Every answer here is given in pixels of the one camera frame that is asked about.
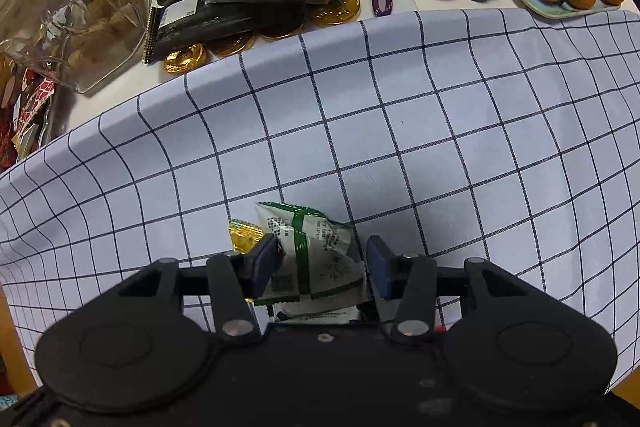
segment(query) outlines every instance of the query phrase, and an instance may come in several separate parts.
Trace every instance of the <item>snack bag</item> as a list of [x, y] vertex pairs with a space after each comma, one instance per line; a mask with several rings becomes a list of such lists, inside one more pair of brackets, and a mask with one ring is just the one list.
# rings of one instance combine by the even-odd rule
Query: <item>snack bag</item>
[[[280, 269], [256, 305], [294, 303], [290, 315], [352, 306], [364, 300], [364, 263], [358, 256], [353, 232], [322, 212], [284, 203], [257, 203], [258, 222], [273, 233], [284, 250]], [[348, 301], [319, 299], [345, 293]]]

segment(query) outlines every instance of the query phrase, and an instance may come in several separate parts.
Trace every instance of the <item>white checkered cloth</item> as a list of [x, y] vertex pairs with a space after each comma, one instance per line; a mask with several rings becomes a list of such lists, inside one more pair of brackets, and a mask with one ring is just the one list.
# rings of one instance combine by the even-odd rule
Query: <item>white checkered cloth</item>
[[[640, 23], [410, 12], [220, 60], [0, 178], [0, 277], [33, 366], [55, 320], [160, 257], [204, 264], [255, 201], [318, 208], [398, 254], [480, 256], [593, 317], [633, 368]], [[456, 300], [438, 316], [460, 316]], [[212, 325], [206, 300], [185, 313]]]

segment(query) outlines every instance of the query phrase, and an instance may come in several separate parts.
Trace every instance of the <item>chocolate coin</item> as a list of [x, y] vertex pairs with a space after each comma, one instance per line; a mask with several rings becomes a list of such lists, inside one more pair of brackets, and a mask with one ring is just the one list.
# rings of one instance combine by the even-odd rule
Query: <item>chocolate coin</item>
[[169, 74], [181, 74], [195, 70], [207, 61], [207, 51], [202, 44], [193, 44], [183, 50], [173, 52], [164, 60], [164, 70]]
[[360, 0], [329, 0], [310, 13], [318, 26], [335, 26], [355, 19], [360, 13]]
[[277, 41], [298, 33], [305, 25], [305, 15], [302, 10], [292, 12], [281, 23], [267, 28], [260, 28], [258, 34], [267, 41]]
[[216, 57], [223, 58], [246, 51], [254, 45], [256, 35], [253, 32], [238, 33], [207, 42], [207, 47]]

